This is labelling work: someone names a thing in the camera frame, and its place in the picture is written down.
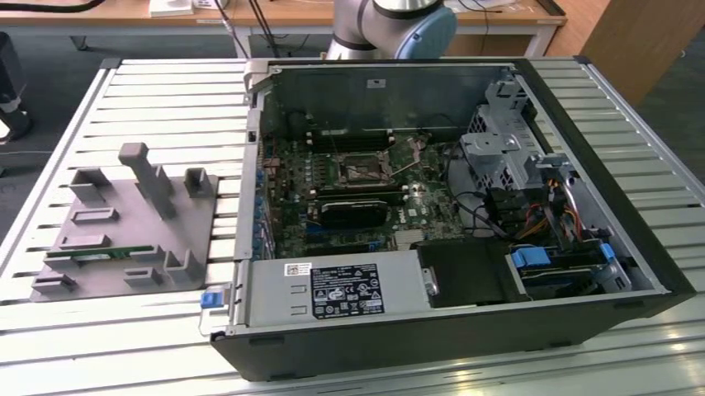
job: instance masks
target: warning label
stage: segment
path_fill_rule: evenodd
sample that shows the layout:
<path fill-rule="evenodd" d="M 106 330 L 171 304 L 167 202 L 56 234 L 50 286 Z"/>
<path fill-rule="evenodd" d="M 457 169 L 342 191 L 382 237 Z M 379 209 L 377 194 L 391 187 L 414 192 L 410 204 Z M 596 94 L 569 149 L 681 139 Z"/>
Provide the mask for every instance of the warning label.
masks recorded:
<path fill-rule="evenodd" d="M 383 314 L 377 264 L 313 268 L 311 299 L 317 319 Z"/>

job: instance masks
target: barcode sticker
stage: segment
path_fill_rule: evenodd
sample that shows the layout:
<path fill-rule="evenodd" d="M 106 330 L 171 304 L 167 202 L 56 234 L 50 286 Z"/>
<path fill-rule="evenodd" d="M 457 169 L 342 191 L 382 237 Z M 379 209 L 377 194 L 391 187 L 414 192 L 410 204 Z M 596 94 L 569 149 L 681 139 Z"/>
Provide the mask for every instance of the barcode sticker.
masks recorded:
<path fill-rule="evenodd" d="M 285 276 L 298 276 L 311 274 L 310 262 L 290 262 L 285 265 Z"/>

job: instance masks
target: white table leg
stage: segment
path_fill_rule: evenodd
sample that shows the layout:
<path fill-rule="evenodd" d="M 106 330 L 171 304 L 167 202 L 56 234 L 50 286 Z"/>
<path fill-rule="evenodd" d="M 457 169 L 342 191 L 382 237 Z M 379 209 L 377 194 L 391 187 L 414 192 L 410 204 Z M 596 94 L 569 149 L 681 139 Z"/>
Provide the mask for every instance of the white table leg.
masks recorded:
<path fill-rule="evenodd" d="M 245 47 L 245 51 L 241 48 L 239 45 L 237 45 L 237 53 L 238 58 L 251 58 L 253 57 L 253 48 L 250 47 L 250 36 L 253 34 L 253 30 L 243 26 L 235 28 L 235 37 L 239 39 L 242 46 Z"/>
<path fill-rule="evenodd" d="M 549 44 L 552 43 L 553 35 L 557 27 L 554 25 L 545 25 L 538 28 L 538 33 L 532 38 L 532 42 L 526 47 L 525 56 L 528 58 L 544 56 Z"/>

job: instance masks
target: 3d printed part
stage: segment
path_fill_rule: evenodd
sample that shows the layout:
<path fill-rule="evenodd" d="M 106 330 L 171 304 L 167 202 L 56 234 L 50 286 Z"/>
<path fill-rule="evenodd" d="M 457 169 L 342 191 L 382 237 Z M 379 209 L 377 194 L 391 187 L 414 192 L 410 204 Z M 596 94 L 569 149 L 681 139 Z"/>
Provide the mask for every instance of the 3d printed part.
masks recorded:
<path fill-rule="evenodd" d="M 142 143 L 119 153 L 135 180 L 111 181 L 100 169 L 79 169 L 70 188 L 76 200 L 34 301 L 195 290 L 204 284 L 218 178 L 204 169 L 167 177 L 147 160 Z"/>

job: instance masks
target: wooden desk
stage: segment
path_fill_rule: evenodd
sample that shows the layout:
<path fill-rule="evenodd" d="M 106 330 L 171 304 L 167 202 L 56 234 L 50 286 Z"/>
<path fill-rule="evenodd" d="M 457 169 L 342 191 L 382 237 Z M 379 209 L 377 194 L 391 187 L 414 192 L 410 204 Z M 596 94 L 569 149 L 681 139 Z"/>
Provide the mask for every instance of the wooden desk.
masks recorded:
<path fill-rule="evenodd" d="M 520 0 L 517 6 L 493 8 L 494 11 L 502 10 L 502 13 L 488 14 L 490 37 L 485 55 L 544 55 L 556 29 L 566 22 L 566 17 L 550 15 L 537 0 Z M 333 0 L 261 1 L 261 7 L 275 34 L 331 33 Z M 458 12 L 457 16 L 457 34 L 461 37 L 457 37 L 449 54 L 480 54 L 476 50 L 480 49 L 482 36 L 486 34 L 485 14 Z M 237 4 L 235 22 L 241 40 L 247 41 L 251 35 L 262 34 L 255 15 L 245 0 Z"/>
<path fill-rule="evenodd" d="M 86 0 L 11 0 L 2 2 L 23 2 L 36 4 L 67 5 L 86 2 Z M 235 0 L 230 1 L 226 10 L 230 15 L 235 10 Z M 75 14 L 52 14 L 47 12 L 0 12 L 0 27 L 139 27 L 139 26 L 176 26 L 198 27 L 220 23 L 216 10 L 194 9 L 192 15 L 166 16 L 150 18 L 148 0 L 106 0 L 103 4 L 87 12 Z"/>
<path fill-rule="evenodd" d="M 12 2 L 48 3 L 44 0 L 12 0 Z M 67 4 L 60 0 L 50 3 Z M 566 18 L 552 16 L 537 0 L 520 0 L 521 11 L 504 8 L 501 14 L 488 14 L 490 37 L 524 36 L 528 56 L 545 53 L 556 29 Z M 275 34 L 331 33 L 333 0 L 261 1 L 262 10 Z M 245 0 L 230 0 L 227 12 L 237 24 L 237 34 L 243 43 L 262 29 Z M 482 12 L 458 13 L 461 27 L 458 35 L 485 35 Z M 0 12 L 0 29 L 15 35 L 190 35 L 224 34 L 216 11 L 195 10 L 192 15 L 160 18 L 148 17 L 148 0 L 107 0 L 100 6 L 76 14 L 47 14 L 39 12 Z"/>

